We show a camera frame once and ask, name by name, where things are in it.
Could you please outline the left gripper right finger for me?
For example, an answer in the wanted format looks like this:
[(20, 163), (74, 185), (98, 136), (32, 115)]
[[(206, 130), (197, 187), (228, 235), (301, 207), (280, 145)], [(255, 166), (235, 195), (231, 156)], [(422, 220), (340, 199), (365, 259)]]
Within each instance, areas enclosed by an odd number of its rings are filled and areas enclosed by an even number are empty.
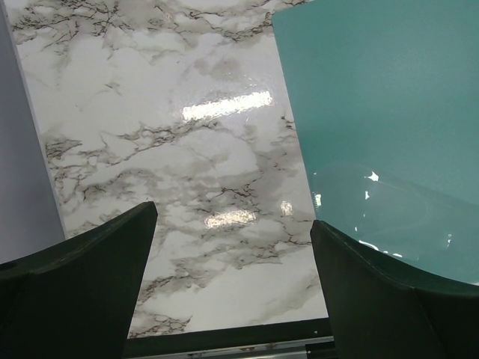
[(417, 269), (325, 221), (310, 234), (338, 357), (478, 357), (477, 286)]

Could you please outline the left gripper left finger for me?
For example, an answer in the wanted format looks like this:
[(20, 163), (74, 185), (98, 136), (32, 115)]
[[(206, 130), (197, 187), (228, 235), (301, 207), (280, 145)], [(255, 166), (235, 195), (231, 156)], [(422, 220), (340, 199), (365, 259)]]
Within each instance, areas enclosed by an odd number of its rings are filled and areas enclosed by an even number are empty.
[(156, 228), (153, 202), (1, 265), (2, 358), (121, 358)]

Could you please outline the teal file folder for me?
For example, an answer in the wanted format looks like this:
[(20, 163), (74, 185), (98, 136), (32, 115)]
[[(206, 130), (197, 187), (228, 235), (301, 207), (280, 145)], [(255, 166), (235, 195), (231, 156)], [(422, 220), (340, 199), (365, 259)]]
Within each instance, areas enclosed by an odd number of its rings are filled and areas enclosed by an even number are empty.
[(478, 283), (478, 3), (312, 1), (272, 25), (315, 215)]

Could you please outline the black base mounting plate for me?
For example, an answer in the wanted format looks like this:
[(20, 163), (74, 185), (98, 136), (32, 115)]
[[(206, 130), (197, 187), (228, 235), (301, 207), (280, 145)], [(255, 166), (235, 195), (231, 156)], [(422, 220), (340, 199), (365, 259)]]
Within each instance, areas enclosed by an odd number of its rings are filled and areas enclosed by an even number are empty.
[(124, 358), (204, 352), (212, 349), (249, 347), (295, 340), (318, 340), (332, 336), (329, 319), (308, 319), (211, 331), (128, 339)]

